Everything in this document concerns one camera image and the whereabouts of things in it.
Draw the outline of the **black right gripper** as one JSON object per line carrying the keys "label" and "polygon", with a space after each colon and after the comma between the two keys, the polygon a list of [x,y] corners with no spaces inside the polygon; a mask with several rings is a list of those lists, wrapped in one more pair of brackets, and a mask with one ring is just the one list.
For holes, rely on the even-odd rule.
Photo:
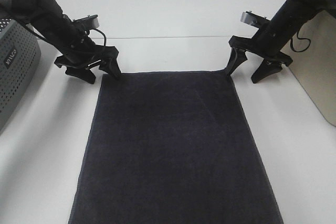
{"label": "black right gripper", "polygon": [[281,63],[289,66],[293,59],[282,53],[280,50],[269,52],[263,49],[262,46],[251,38],[232,36],[229,40],[229,45],[232,47],[228,64],[225,68],[225,73],[231,75],[237,67],[247,60],[246,51],[256,54],[266,60],[263,60],[257,70],[253,73],[251,80],[253,83],[258,83],[262,79],[278,73],[282,70]]}

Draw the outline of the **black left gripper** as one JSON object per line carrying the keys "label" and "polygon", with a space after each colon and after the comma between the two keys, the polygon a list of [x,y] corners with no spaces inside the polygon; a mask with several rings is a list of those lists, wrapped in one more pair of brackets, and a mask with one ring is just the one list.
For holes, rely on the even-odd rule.
{"label": "black left gripper", "polygon": [[99,70],[104,71],[115,79],[121,78],[117,57],[118,50],[107,45],[107,38],[103,36],[103,44],[96,44],[88,35],[62,36],[55,42],[61,52],[54,64],[57,67],[67,67],[65,74],[79,78],[89,84],[94,84],[96,76],[87,69],[70,67],[89,67],[99,62]]}

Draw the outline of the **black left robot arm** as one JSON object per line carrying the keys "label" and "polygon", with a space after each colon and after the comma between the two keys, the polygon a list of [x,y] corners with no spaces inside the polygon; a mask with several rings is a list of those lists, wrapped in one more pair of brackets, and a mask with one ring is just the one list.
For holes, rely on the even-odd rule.
{"label": "black left robot arm", "polygon": [[91,30],[98,30],[97,15],[72,20],[56,0],[1,0],[1,17],[10,17],[24,28],[32,25],[36,37],[61,52],[54,63],[59,68],[65,66],[67,75],[93,84],[96,76],[91,68],[98,67],[120,79],[117,48],[97,45],[89,37]]}

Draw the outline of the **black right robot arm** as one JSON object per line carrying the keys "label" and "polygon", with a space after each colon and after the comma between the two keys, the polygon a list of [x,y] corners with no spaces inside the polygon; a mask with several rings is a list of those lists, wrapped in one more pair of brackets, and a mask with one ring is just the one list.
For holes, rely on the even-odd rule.
{"label": "black right robot arm", "polygon": [[246,52],[262,57],[263,61],[251,77],[253,83],[278,73],[282,66],[289,66],[293,60],[281,52],[287,42],[292,42],[300,28],[323,10],[334,10],[335,0],[286,0],[271,20],[252,12],[244,12],[241,22],[258,30],[251,38],[232,36],[227,75],[247,60]]}

